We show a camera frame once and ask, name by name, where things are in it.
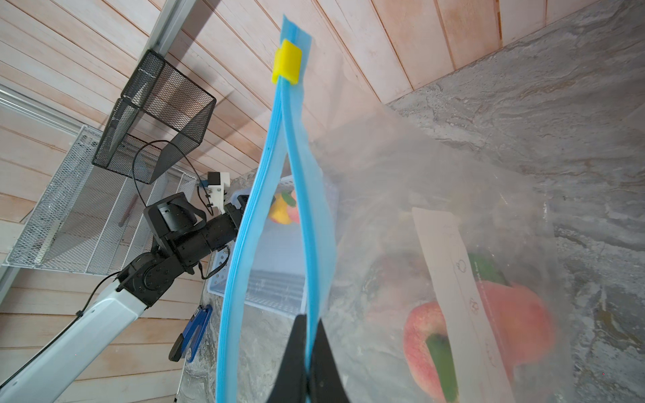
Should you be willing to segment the clear zip-top bag with label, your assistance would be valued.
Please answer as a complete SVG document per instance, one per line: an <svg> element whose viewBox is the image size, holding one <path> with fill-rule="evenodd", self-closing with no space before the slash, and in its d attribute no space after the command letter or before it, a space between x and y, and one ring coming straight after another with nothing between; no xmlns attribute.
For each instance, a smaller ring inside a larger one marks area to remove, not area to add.
<svg viewBox="0 0 645 403"><path fill-rule="evenodd" d="M431 139L348 81L342 61L284 19L270 128L228 268L215 399L239 399L238 375L277 377L298 315L307 317L308 374L322 321L350 402L436 402L415 382L403 335L415 307L438 302L459 387L457 402L570 402L567 300L544 195L518 174ZM339 191L333 223L324 186ZM274 196L300 224L307 308L294 318L245 304ZM513 380L469 255L493 260L545 303L553 350ZM272 381L260 391L268 399Z"/></svg>

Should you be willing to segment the pink peach with leaf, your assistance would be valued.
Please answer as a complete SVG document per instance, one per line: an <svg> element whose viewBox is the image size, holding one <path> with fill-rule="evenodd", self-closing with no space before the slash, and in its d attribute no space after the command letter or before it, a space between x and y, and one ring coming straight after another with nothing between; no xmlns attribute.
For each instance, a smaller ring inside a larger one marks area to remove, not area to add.
<svg viewBox="0 0 645 403"><path fill-rule="evenodd" d="M513 380L517 366L539 362L553 350L553 317L542 298L507 280L493 260L478 254L470 254L469 260L507 377Z"/></svg>

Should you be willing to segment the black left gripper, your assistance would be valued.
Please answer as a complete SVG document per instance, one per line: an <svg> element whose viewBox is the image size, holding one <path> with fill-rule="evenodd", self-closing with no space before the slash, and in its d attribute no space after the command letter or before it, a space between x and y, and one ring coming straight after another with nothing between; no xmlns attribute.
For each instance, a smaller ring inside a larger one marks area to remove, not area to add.
<svg viewBox="0 0 645 403"><path fill-rule="evenodd" d="M233 222L235 230L235 236L233 238L237 238L237 235L240 231L240 225L249 198L249 195L238 195L233 197L230 203L224 205L225 213L228 214Z"/></svg>

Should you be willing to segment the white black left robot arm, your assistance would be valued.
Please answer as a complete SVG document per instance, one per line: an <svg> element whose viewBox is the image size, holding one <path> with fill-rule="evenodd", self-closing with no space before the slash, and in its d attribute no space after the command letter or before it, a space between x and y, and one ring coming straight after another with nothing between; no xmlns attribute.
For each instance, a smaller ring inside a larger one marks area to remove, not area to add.
<svg viewBox="0 0 645 403"><path fill-rule="evenodd" d="M235 240L244 210L231 203L215 218L184 193L147 206L150 251L134 258L76 318L1 385L3 402L53 402L121 332L199 262Z"/></svg>

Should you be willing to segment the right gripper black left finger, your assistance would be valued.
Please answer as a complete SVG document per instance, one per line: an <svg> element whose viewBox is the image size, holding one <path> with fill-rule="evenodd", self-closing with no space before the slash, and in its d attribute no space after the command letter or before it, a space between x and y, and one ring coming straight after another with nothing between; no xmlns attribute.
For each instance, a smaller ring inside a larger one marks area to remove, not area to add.
<svg viewBox="0 0 645 403"><path fill-rule="evenodd" d="M307 317L298 315L292 326L275 384L267 403L304 403L307 399L305 342Z"/></svg>

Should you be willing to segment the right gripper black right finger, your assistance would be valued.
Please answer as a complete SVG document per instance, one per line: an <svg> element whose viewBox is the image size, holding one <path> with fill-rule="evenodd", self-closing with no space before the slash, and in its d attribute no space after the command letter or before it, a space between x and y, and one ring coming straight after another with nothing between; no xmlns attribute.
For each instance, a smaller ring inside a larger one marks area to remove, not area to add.
<svg viewBox="0 0 645 403"><path fill-rule="evenodd" d="M308 374L308 399L316 403L350 403L322 321L318 322Z"/></svg>

